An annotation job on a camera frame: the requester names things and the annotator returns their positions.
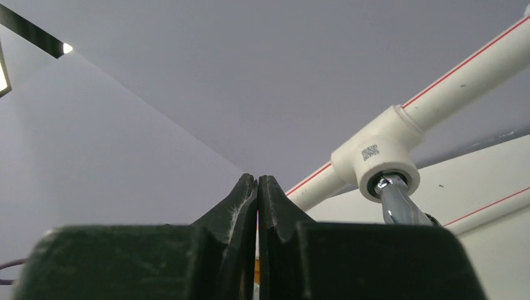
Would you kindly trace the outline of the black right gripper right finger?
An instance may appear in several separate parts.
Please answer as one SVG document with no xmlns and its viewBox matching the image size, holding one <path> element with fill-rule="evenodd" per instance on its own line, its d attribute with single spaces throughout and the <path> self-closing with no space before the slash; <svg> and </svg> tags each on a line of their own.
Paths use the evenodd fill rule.
<svg viewBox="0 0 530 300">
<path fill-rule="evenodd" d="M 261 299 L 485 299 L 458 239 L 435 226 L 317 222 L 273 176 L 258 190 Z"/>
</svg>

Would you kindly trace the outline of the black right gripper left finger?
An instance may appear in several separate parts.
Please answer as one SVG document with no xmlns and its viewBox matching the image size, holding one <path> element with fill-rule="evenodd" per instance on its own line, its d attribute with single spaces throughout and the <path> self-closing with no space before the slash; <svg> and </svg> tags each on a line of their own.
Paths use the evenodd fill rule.
<svg viewBox="0 0 530 300">
<path fill-rule="evenodd" d="M 252 299 L 258 183 L 243 174 L 190 225 L 64 226 L 31 251 L 13 299 Z"/>
</svg>

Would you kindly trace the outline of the chrome metal faucet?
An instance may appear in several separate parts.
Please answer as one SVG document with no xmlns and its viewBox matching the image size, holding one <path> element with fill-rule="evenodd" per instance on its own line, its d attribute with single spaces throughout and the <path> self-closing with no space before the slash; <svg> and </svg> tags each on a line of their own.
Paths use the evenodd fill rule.
<svg viewBox="0 0 530 300">
<path fill-rule="evenodd" d="M 386 224 L 441 226 L 436 218 L 420 210 L 412 201 L 408 185 L 399 174 L 383 175 L 374 191 L 381 200 Z"/>
</svg>

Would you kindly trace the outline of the white pvc pipe frame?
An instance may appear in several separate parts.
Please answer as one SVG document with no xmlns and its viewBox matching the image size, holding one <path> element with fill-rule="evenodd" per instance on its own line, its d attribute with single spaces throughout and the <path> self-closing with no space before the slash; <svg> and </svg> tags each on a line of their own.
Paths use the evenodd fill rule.
<svg viewBox="0 0 530 300">
<path fill-rule="evenodd" d="M 339 146 L 330 160 L 287 192 L 303 211 L 347 185 L 381 205 L 374 187 L 385 174 L 399 174 L 409 197 L 421 177 L 411 151 L 442 121 L 529 66 L 529 15 L 401 105 L 387 108 Z"/>
</svg>

